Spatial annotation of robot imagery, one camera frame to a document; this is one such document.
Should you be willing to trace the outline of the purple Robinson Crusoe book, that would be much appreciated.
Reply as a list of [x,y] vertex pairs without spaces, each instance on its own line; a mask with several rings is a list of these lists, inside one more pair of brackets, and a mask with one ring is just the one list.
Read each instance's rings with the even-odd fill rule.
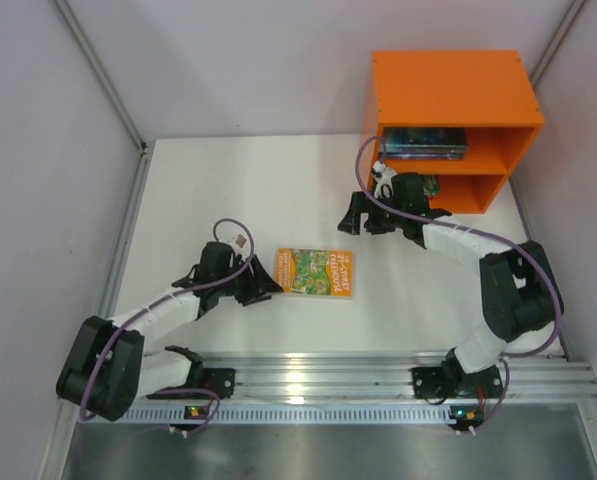
[[399,160],[462,160],[466,150],[385,150],[379,149],[381,158]]

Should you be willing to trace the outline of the orange green treehouse book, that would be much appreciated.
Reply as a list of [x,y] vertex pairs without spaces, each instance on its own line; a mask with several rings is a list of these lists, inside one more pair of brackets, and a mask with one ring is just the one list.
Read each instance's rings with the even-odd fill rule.
[[291,295],[351,299],[354,260],[347,250],[279,248],[274,280]]

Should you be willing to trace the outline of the blue ocean cover book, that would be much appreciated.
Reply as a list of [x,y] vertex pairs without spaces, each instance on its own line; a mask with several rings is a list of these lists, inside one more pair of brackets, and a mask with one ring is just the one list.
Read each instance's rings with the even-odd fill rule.
[[384,153],[413,151],[465,152],[468,142],[463,128],[453,127],[389,127],[383,132]]

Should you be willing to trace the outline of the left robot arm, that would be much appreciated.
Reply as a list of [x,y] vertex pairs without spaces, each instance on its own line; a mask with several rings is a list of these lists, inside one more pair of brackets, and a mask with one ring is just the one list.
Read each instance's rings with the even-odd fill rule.
[[282,292],[258,257],[244,254],[245,241],[211,241],[189,273],[158,299],[116,317],[84,320],[58,375],[57,396],[79,406],[85,420],[108,421],[120,419],[143,397],[230,396],[232,370],[206,368],[190,348],[161,342],[223,298],[246,307]]

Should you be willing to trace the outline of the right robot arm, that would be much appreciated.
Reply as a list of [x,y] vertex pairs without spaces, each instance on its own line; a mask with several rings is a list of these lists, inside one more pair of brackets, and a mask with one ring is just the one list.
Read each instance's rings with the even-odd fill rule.
[[337,228],[357,236],[401,231],[421,248],[443,255],[479,280],[481,312],[472,333],[453,347],[437,367],[413,371],[416,397],[444,401],[474,396],[499,398],[496,364],[523,335],[551,327],[559,334],[564,302],[541,244],[517,244],[498,234],[467,227],[451,212],[431,206],[417,173],[375,167],[373,189],[354,192]]

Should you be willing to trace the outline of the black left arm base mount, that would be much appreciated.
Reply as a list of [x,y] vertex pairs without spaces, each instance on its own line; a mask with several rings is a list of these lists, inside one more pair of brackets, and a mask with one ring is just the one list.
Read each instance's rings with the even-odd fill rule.
[[189,374],[182,386],[185,393],[179,393],[180,398],[201,398],[201,393],[192,393],[190,389],[211,390],[221,400],[233,395],[236,380],[236,371],[233,368],[206,368],[197,367]]

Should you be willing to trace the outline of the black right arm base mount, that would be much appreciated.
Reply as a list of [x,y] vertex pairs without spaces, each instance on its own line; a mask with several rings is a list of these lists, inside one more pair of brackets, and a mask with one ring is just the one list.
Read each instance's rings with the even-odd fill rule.
[[421,366],[411,370],[414,397],[432,404],[452,399],[497,399],[503,380],[497,367],[464,374],[441,366]]

